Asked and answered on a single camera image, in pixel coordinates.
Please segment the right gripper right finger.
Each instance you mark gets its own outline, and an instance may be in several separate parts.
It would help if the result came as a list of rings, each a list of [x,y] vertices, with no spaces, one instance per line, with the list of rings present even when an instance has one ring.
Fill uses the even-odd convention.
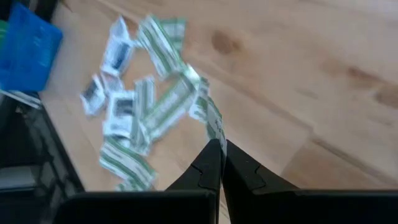
[[[231,224],[289,221],[290,191],[298,188],[227,141],[223,188]]]

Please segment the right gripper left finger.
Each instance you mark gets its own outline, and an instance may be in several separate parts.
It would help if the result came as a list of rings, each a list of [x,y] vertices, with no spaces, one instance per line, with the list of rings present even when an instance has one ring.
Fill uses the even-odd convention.
[[[212,139],[186,171],[168,188],[172,196],[166,211],[176,223],[218,224],[222,152]]]

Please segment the white wipe packet dark print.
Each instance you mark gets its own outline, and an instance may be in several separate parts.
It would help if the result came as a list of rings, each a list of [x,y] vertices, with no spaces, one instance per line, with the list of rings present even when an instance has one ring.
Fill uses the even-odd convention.
[[[100,69],[114,77],[125,71],[134,51],[134,42],[115,36],[109,38]]]
[[[107,73],[100,73],[105,93],[109,94],[114,91],[124,90],[124,83],[119,77],[109,75]]]
[[[87,116],[96,116],[103,108],[106,95],[99,76],[95,73],[86,90],[81,92],[80,99]]]
[[[113,91],[109,95],[106,120],[103,122],[104,136],[131,138],[134,116],[134,92]]]
[[[122,39],[129,39],[128,27],[125,23],[123,16],[119,16],[116,21],[111,25],[109,29],[109,34]]]

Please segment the blue plastic basket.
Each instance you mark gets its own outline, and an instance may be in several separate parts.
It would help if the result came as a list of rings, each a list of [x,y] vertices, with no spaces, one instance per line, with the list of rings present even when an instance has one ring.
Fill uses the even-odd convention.
[[[0,48],[0,89],[45,89],[63,34],[21,3],[12,6]]]

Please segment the white frame bracket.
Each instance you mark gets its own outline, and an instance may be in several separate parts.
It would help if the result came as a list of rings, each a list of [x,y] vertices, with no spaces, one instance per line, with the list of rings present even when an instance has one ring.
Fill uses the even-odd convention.
[[[40,110],[42,107],[42,101],[40,100],[39,95],[36,92],[22,92],[22,91],[14,91],[14,90],[0,90],[0,93],[6,95],[10,98],[13,98],[25,105],[28,105],[32,108]]]

